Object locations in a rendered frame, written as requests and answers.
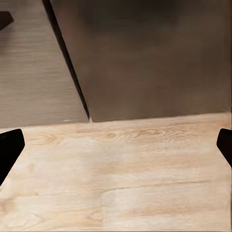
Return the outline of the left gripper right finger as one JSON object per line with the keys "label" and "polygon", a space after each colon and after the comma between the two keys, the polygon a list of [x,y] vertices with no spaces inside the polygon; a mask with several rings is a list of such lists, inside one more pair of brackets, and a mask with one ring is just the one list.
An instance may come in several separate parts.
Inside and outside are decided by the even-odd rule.
{"label": "left gripper right finger", "polygon": [[232,167],[232,130],[220,129],[217,146]]}

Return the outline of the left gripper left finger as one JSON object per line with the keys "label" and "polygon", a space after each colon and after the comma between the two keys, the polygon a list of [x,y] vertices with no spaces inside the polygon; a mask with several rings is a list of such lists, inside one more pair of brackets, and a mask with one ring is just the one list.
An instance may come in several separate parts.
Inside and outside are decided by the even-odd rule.
{"label": "left gripper left finger", "polygon": [[21,129],[0,134],[0,186],[25,147]]}

